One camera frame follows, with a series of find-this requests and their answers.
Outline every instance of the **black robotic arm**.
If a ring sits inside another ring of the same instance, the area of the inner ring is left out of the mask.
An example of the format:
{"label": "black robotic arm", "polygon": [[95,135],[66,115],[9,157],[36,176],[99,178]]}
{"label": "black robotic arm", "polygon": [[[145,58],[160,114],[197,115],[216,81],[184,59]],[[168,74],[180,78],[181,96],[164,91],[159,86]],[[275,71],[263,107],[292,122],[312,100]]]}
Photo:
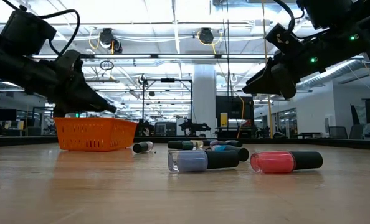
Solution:
{"label": "black robotic arm", "polygon": [[325,68],[361,53],[370,60],[370,0],[297,0],[297,4],[307,11],[315,29],[326,30],[297,37],[291,26],[286,30],[277,24],[265,38],[279,51],[246,82],[244,93],[278,94],[289,99],[307,75],[325,72]]}
{"label": "black robotic arm", "polygon": [[55,33],[46,21],[22,6],[12,12],[0,34],[0,79],[23,87],[28,94],[37,93],[53,101],[54,116],[78,111],[115,113],[116,108],[85,82],[79,52],[68,50],[53,62],[28,58],[38,54]]}

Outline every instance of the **orange plastic basket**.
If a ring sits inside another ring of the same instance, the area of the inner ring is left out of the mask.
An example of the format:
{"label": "orange plastic basket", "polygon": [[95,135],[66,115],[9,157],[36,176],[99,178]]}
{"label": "orange plastic basket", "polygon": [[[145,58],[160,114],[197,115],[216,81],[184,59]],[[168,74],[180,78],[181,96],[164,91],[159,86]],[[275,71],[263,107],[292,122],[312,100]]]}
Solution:
{"label": "orange plastic basket", "polygon": [[115,118],[55,118],[59,146],[70,151],[112,151],[133,144],[136,123]]}

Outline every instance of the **computer monitor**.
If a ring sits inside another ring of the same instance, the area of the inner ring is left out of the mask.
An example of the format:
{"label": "computer monitor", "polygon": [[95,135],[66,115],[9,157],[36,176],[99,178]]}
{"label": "computer monitor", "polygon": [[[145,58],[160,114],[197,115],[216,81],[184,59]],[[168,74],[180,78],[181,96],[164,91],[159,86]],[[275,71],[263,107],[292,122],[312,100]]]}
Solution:
{"label": "computer monitor", "polygon": [[15,121],[16,109],[0,109],[0,121]]}

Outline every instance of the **table surface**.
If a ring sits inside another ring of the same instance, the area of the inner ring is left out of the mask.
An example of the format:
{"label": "table surface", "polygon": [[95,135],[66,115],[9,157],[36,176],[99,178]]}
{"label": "table surface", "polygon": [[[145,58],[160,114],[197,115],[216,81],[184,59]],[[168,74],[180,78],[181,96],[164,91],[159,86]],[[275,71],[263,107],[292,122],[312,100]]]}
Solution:
{"label": "table surface", "polygon": [[323,167],[285,175],[236,169],[170,173],[167,148],[136,154],[0,147],[0,223],[369,223],[370,150],[314,150]]}

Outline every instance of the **white pillar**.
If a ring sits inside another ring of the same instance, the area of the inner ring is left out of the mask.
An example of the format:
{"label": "white pillar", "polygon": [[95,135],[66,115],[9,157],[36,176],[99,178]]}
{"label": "white pillar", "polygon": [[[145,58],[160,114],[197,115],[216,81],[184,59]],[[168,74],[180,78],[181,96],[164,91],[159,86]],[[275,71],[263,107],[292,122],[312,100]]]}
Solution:
{"label": "white pillar", "polygon": [[[216,70],[214,65],[195,65],[193,73],[193,108],[192,122],[206,123],[214,134],[217,127],[216,121]],[[212,137],[210,131],[204,133]]]}

